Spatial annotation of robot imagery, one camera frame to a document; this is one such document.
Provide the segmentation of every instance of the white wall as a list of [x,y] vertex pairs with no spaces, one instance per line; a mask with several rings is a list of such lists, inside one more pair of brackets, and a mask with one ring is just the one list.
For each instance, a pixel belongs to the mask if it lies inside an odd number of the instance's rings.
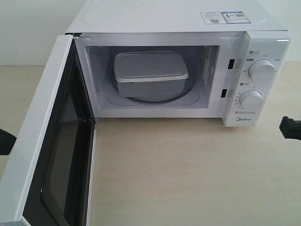
[[[86,0],[0,2],[0,65],[44,65]],[[300,0],[258,0],[294,37],[287,61],[301,61]]]

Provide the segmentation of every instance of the microwave top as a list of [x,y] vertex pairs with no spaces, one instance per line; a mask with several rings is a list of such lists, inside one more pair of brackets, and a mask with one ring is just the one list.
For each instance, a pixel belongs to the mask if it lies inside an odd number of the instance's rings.
[[88,0],[66,33],[284,30],[256,0]]

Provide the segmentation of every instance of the control panel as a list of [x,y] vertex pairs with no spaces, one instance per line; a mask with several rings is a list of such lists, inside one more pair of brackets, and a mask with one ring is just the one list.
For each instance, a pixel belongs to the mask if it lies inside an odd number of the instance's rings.
[[226,126],[255,126],[291,43],[287,31],[246,32],[248,46],[232,96]]

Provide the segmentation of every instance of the food container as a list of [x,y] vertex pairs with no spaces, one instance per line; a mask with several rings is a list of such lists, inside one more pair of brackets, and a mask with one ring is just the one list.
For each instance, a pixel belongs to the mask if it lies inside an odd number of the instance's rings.
[[123,97],[157,97],[182,93],[188,72],[174,51],[131,52],[116,55],[118,92]]

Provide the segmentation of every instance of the container lid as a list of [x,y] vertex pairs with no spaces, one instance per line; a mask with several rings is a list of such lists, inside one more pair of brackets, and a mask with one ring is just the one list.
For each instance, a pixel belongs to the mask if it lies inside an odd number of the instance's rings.
[[116,55],[117,82],[170,81],[188,78],[182,56],[174,51],[132,52]]

